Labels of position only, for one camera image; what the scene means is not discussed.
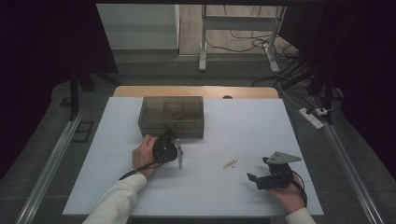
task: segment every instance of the white sleeve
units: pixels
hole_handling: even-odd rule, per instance
[[[117,181],[83,223],[125,224],[137,200],[137,192],[146,184],[147,179],[140,173]]]
[[[306,208],[291,213],[286,216],[286,220],[289,224],[316,224]]]

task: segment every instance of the transparent plastic box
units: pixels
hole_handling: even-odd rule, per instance
[[[175,138],[204,138],[203,97],[145,97],[138,124],[143,136],[159,136],[171,129]]]

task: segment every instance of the metal frame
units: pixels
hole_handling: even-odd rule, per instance
[[[285,12],[285,7],[278,7],[274,18],[258,17],[224,17],[208,16],[206,5],[202,5],[202,37],[199,57],[199,71],[206,70],[206,31],[207,30],[239,30],[239,31],[271,31],[269,44],[264,48],[274,73],[279,72],[279,67],[274,58],[273,48],[279,31],[280,23]]]
[[[317,97],[310,96],[310,100],[314,103],[314,105],[319,107],[320,103],[318,102]],[[324,127],[326,134],[332,143],[334,153],[337,155],[338,160],[340,161],[341,166],[343,167],[346,176],[349,179],[350,185],[355,190],[358,199],[361,202],[361,207],[363,208],[364,213],[366,214],[370,223],[384,224],[385,221],[382,218],[379,209],[377,208],[375,201],[370,194],[370,191],[367,189],[363,180],[356,171],[355,166],[353,165],[352,160],[349,158],[347,151],[344,148],[344,144],[338,137],[334,127],[330,125],[329,122],[324,122]]]
[[[18,215],[17,220],[15,221],[16,224],[32,223],[33,219],[35,218],[35,214],[37,213],[37,210],[47,193],[52,178],[55,176],[59,164],[64,157],[64,153],[69,146],[69,143],[73,137],[73,133],[75,132],[78,123],[84,114],[88,100],[89,99],[85,100],[85,103],[77,112],[75,118],[73,120],[69,120],[64,127],[64,131],[62,132],[58,143],[55,145],[55,148],[53,149],[46,166],[41,172],[40,177],[37,179],[37,182],[35,182],[35,186],[30,193],[29,198]]]

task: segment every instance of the white tabletop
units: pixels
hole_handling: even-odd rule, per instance
[[[138,117],[143,98],[112,97],[64,209],[88,215],[102,195],[131,169],[132,149],[142,142]],[[166,163],[139,191],[131,215],[140,217],[270,217],[286,214],[247,173],[269,175],[262,157],[275,151],[302,157],[282,100],[204,99],[204,139],[181,139],[182,169]],[[235,168],[224,169],[230,160]],[[302,161],[290,163],[305,182],[308,210],[322,215]]]

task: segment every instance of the left hand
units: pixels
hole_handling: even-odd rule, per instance
[[[296,181],[301,186],[297,174],[293,174],[293,177],[294,181]],[[282,190],[268,189],[267,191],[273,194],[280,201],[280,203],[282,203],[283,207],[288,213],[293,213],[304,208],[303,196],[293,184],[289,184]]]
[[[152,147],[154,146],[154,143],[157,141],[157,139],[158,137],[152,137],[147,134],[143,139],[142,145],[132,151],[132,168],[139,168],[148,163],[154,162]],[[152,173],[154,173],[154,171],[155,168],[141,171],[141,173],[146,178],[148,178]]]

